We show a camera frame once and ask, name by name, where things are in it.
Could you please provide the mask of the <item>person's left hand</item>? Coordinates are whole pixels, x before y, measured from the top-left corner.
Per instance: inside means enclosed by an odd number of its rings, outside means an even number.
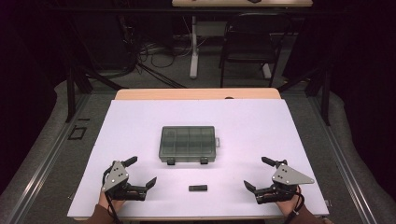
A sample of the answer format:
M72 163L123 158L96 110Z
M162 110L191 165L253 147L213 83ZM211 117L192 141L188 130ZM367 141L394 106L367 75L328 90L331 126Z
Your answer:
M110 213L118 213L124 205L124 201L109 200L103 192L100 192L98 204L107 209Z

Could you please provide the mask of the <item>black metal frame leg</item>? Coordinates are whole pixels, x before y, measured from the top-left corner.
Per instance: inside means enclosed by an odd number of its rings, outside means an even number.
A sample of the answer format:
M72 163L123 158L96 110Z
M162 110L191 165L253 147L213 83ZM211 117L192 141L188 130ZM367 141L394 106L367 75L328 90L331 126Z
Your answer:
M314 97L318 95L321 90L320 101L320 116L326 125L330 126L329 121L329 102L330 102L330 88L331 88L331 74L332 66L322 66L314 68L313 70L289 80L286 84L278 87L279 92L288 90L289 88L300 83L304 79L309 78L309 82L304 90L307 97Z
M70 122L77 113L75 87L78 87L83 94L90 94L93 90L93 86L89 81L88 77L93 77L94 79L107 85L115 91L119 91L122 89L121 85L116 84L115 82L107 79L106 77L103 77L93 69L85 65L78 65L77 63L73 63L70 66L69 72L66 77L68 109L66 122Z

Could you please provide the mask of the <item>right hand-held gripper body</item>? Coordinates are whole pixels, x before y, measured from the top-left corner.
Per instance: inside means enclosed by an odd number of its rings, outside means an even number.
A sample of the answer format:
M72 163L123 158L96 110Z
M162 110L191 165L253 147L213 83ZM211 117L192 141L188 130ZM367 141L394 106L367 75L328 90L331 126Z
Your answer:
M285 162L275 162L273 184L266 189L255 189L254 196L258 204L285 202L292 199L297 188L303 184L314 184L315 180L293 168Z

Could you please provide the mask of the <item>aluminium floor rail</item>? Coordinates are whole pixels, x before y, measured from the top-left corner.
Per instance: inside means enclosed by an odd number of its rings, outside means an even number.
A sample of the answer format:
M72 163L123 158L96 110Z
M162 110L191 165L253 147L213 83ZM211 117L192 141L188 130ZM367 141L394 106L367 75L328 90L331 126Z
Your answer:
M95 141L101 115L83 94L65 120L60 101L20 170L0 196L0 224L77 224L68 211Z
M311 107L314 110L315 116L318 119L318 123L320 124L323 132L325 132L327 139L330 141L331 152L333 154L334 161L341 174L341 177L343 178L350 198L354 203L357 212L359 213L362 224L377 224L375 216L363 195L361 186L358 184L357 179L353 175L347 159L339 143L337 142L331 127L325 123L321 116L318 100L315 97L308 97L308 102L311 104Z

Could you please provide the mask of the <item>wooden desk with white legs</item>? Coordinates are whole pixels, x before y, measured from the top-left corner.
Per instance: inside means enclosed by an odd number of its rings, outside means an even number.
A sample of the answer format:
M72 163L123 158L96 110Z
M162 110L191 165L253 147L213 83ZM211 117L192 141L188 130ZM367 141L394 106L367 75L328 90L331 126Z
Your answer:
M311 7L313 0L172 0L173 7L219 7L219 8L237 8L237 7ZM190 78L195 79L198 76L199 51L197 44L197 20L191 18L191 70Z

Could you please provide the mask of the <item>wooden table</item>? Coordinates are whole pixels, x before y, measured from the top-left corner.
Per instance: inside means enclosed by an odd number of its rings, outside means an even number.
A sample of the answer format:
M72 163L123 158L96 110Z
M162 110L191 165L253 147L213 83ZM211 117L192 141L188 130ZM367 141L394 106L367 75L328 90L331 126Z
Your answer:
M90 214L99 175L115 159L131 156L138 163L131 178L142 184L153 176L157 185L143 202L120 210L126 220L177 221L244 218L236 202L247 170L248 154L255 152L251 136L264 132L266 121L283 101L274 88L253 89L139 89L121 90L107 111L68 215L83 220ZM161 130L171 125L211 125L221 147L207 165L160 161ZM207 185L207 191L189 186Z

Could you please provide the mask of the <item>grey plastic compartment box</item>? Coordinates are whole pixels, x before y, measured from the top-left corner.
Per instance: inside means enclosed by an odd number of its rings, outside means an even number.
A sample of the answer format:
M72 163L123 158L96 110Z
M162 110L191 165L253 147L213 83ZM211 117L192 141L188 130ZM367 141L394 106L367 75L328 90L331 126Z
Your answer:
M214 126L163 126L159 158L168 165L208 164L217 157L217 144Z

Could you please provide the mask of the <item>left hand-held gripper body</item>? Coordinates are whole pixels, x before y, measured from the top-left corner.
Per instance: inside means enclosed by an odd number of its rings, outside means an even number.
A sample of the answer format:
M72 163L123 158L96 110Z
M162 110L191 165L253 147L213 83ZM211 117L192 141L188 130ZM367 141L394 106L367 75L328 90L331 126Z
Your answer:
M146 187L132 186L128 183L129 174L122 161L113 161L105 170L102 180L102 192L110 199L118 201L144 201Z

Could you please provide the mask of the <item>black folding chair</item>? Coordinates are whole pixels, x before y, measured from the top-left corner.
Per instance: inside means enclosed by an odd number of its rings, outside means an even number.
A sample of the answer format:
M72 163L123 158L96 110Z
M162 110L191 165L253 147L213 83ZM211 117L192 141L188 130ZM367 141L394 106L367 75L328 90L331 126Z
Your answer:
M282 13L249 12L232 17L225 26L219 69L220 86L224 85L226 63L271 64L271 87L283 40L291 19Z

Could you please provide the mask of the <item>person's right hand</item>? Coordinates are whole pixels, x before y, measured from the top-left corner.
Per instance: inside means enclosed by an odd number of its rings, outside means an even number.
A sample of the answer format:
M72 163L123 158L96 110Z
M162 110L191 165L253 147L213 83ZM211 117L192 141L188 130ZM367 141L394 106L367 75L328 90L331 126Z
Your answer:
M276 202L277 207L284 217L287 217L294 209L298 207L301 202L300 199L301 189L297 188L296 194L293 197L285 202Z

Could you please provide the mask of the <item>white table mat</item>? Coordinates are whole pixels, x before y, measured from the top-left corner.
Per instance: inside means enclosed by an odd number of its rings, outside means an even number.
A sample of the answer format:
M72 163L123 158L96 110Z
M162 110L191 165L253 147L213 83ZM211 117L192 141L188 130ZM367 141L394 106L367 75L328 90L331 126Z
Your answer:
M214 127L219 139L215 160L207 165L162 162L161 131L171 125ZM104 170L114 160L132 156L138 161L128 169L131 184L156 182L145 201L121 208L120 217L134 220L278 217L275 204L258 204L245 187L246 183L257 188L271 185L275 168L262 158L285 160L305 175L314 174L283 100L114 100L68 215L89 217Z

